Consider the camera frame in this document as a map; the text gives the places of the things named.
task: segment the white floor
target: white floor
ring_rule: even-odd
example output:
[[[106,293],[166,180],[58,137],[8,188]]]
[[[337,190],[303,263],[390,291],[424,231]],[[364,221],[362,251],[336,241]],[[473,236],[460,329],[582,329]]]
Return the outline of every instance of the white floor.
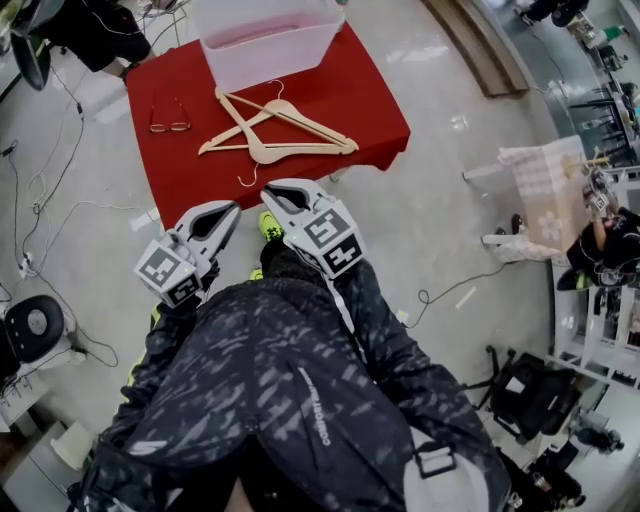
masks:
[[[538,104],[535,98],[484,98],[451,41],[419,0],[352,0],[348,19],[395,95],[412,137],[407,152],[389,172],[354,168],[339,183],[322,184],[344,200],[358,221],[392,309],[409,312],[411,323],[421,310],[417,300],[421,288],[435,297],[458,281],[499,267],[480,236],[499,223],[508,226],[508,218],[518,209],[516,195],[483,195],[472,190],[461,173],[491,163],[501,146],[535,145],[554,134],[532,124],[539,117],[534,114],[540,113],[532,110]],[[195,36],[193,27],[187,34],[185,22],[180,25],[182,42]],[[155,37],[164,26],[166,20],[157,20],[150,33]],[[168,31],[156,49],[161,52],[172,44],[175,35]],[[132,229],[132,221],[154,204],[122,84],[99,74],[85,75],[71,54],[62,57],[56,51],[54,66],[69,88],[77,87],[86,122],[75,159],[48,205],[53,232],[78,201],[140,208],[114,211],[79,206],[43,268],[43,275],[73,307],[80,325],[118,354],[115,369],[90,358],[77,367],[44,372],[52,388],[47,406],[63,419],[80,420],[100,431],[109,424],[120,400],[119,388],[143,350],[155,301],[132,268],[157,227],[147,223]],[[0,104],[0,146],[8,146],[13,139],[20,142],[13,158],[20,177],[19,245],[35,220],[26,202],[27,181],[53,148],[68,101],[53,78],[42,93],[21,83]],[[80,130],[73,105],[64,118],[60,145],[44,172],[50,189]],[[14,180],[8,162],[0,160],[1,281],[17,298],[51,293],[36,278],[21,281],[11,254]],[[37,196],[38,184],[34,185]],[[245,212],[220,258],[222,277],[216,288],[246,279],[256,266],[262,245],[256,229],[259,211]],[[48,232],[45,216],[27,246],[36,261],[43,256]],[[546,352],[547,286],[543,265],[507,267],[496,277],[461,286],[431,306],[411,334],[461,381],[479,380],[489,372],[484,351],[488,343]],[[461,304],[470,290],[473,294]],[[110,358],[103,347],[87,347]],[[514,444],[499,429],[491,425],[489,429],[500,442]],[[526,450],[511,448],[516,460],[526,462]]]

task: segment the glasses frame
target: glasses frame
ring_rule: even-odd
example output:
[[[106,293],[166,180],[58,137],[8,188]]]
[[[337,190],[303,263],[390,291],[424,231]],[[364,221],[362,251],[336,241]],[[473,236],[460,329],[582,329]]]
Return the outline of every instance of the glasses frame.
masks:
[[[182,110],[182,113],[184,114],[184,118],[186,119],[186,122],[171,123],[169,126],[166,126],[164,124],[154,124],[153,115],[156,110],[156,94],[154,92],[153,102],[151,104],[151,116],[149,117],[149,131],[151,133],[186,132],[187,130],[191,129],[191,120],[189,119],[189,115],[187,114],[187,111],[184,108],[184,105],[182,105],[182,103],[175,96],[173,99],[176,100],[176,103],[179,105],[180,109]]]

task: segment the dark jacket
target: dark jacket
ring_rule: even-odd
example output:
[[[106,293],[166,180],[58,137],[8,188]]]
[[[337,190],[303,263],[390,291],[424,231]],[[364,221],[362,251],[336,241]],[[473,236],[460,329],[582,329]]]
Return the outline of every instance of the dark jacket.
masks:
[[[246,282],[197,311],[161,306],[85,477],[83,510],[167,510],[204,468],[222,467],[255,436],[323,508],[402,511],[410,426],[478,468],[482,508],[502,510],[508,477],[460,385],[409,338],[368,263],[335,286],[368,367],[331,294],[309,282]]]

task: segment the sneaker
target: sneaker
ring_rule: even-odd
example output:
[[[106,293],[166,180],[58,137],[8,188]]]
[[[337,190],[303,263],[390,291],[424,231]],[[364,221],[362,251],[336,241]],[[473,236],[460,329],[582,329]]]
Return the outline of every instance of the sneaker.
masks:
[[[262,233],[263,236],[267,239],[267,242],[277,240],[278,238],[282,238],[284,236],[284,230],[282,229],[282,226],[278,224],[278,221],[275,219],[271,212],[263,212],[260,214],[258,227],[260,228],[260,233]]]
[[[264,279],[264,275],[262,274],[262,269],[257,268],[249,275],[249,281],[259,281],[260,279]]]

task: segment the table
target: table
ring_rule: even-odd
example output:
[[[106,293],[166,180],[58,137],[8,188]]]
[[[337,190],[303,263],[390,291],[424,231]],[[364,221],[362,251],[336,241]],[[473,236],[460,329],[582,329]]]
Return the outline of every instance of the table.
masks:
[[[324,60],[315,69],[283,77],[282,99],[305,116],[355,140],[360,150],[351,155],[297,155],[258,167],[247,150],[220,151],[198,156],[200,146],[235,126],[214,95],[215,83],[198,41],[153,59],[128,76],[129,102],[140,155],[156,205],[165,226],[172,226],[189,208],[218,199],[237,201],[243,208],[260,202],[260,190],[280,178],[319,179],[352,165],[387,170],[409,140],[409,127],[384,79],[345,24]],[[276,99],[280,84],[260,84],[235,94],[258,104]],[[154,123],[183,121],[183,104],[192,128],[185,132],[150,133]],[[234,102],[245,119],[257,110]],[[264,143],[324,142],[295,127],[271,119],[256,126]],[[245,144],[239,135],[225,144]]]

